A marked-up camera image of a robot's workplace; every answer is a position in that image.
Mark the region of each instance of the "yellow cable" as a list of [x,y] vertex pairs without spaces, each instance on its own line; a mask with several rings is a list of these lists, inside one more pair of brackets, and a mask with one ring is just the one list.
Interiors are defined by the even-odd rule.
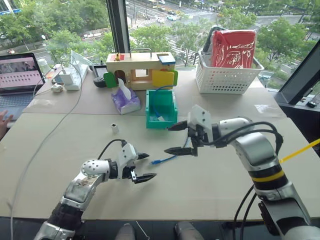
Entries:
[[294,152],[294,153],[291,153],[291,154],[288,155],[288,156],[285,156],[285,157],[282,158],[279,162],[282,164],[282,163],[284,163],[285,161],[288,161],[289,159],[297,156],[298,154],[304,152],[305,150],[307,150],[307,149],[309,149],[309,148],[312,148],[313,146],[315,146],[315,145],[317,145],[317,144],[319,144],[319,143],[320,143],[320,138],[317,139],[317,140],[315,140],[315,141],[313,141],[313,142],[311,142],[310,144],[308,144],[307,146],[301,148],[300,150],[298,150],[298,151],[296,151],[296,152]]

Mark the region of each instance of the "person's leg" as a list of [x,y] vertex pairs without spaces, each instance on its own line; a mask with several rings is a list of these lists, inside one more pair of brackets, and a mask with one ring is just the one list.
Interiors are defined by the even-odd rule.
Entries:
[[180,221],[175,225],[178,240],[204,240],[200,232],[188,221]]
[[115,240],[136,240],[135,230],[131,224],[126,223],[120,228]]

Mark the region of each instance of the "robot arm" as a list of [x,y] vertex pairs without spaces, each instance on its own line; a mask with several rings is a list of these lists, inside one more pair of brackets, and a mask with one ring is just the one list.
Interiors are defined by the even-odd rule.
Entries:
[[93,198],[100,183],[109,179],[131,179],[135,184],[149,181],[156,176],[147,173],[137,176],[135,161],[148,157],[146,153],[136,152],[134,146],[123,142],[116,161],[88,160],[81,166],[80,173],[70,182],[60,202],[45,221],[34,240],[72,239],[81,226],[81,217]]
[[212,124],[210,113],[195,105],[187,121],[178,122],[168,129],[187,129],[193,148],[172,147],[165,152],[197,156],[198,147],[211,145],[222,148],[231,144],[261,199],[258,206],[269,232],[280,235],[285,240],[320,238],[320,229],[311,226],[309,213],[293,183],[287,179],[272,145],[258,130],[253,131],[253,128],[252,121],[243,117]]

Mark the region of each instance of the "green plastic box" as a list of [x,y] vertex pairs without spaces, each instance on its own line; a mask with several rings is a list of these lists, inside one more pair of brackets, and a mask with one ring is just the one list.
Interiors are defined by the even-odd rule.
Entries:
[[[145,99],[145,121],[147,129],[166,129],[177,123],[178,108],[174,91],[171,89],[161,89],[157,91],[147,90]],[[159,115],[164,118],[164,121],[158,120],[154,108]]]

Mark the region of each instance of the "table surface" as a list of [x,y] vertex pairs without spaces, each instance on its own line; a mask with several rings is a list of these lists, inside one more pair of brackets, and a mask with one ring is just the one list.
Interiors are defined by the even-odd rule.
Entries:
[[[269,121],[284,136],[279,157],[307,145],[306,139],[286,118],[273,97],[254,81],[243,95],[199,94],[195,74],[179,72],[174,88],[179,120],[186,119],[194,104],[210,110],[217,122],[236,116]],[[104,220],[232,220],[252,182],[231,147],[202,147],[199,157],[181,156],[153,166],[152,160],[168,157],[164,149],[181,146],[186,132],[146,129],[143,110],[118,115],[111,90],[97,88],[92,73],[86,77],[79,105],[50,136],[31,163],[18,196],[15,217],[48,218],[83,162],[95,159],[114,138],[124,138],[139,152],[150,154],[137,161],[138,174],[157,173],[152,180],[133,184],[109,180],[98,186],[84,219]],[[49,88],[46,83],[41,91]],[[80,92],[51,91],[37,96],[0,142],[0,216],[9,216],[15,187],[23,168],[45,136],[76,102]],[[138,96],[145,102],[145,91]],[[112,134],[116,123],[120,132]],[[267,135],[271,143],[274,138]],[[113,143],[105,158],[114,159],[120,146]],[[312,149],[283,164],[312,217],[320,217],[320,161]],[[257,204],[248,219],[261,219]]]

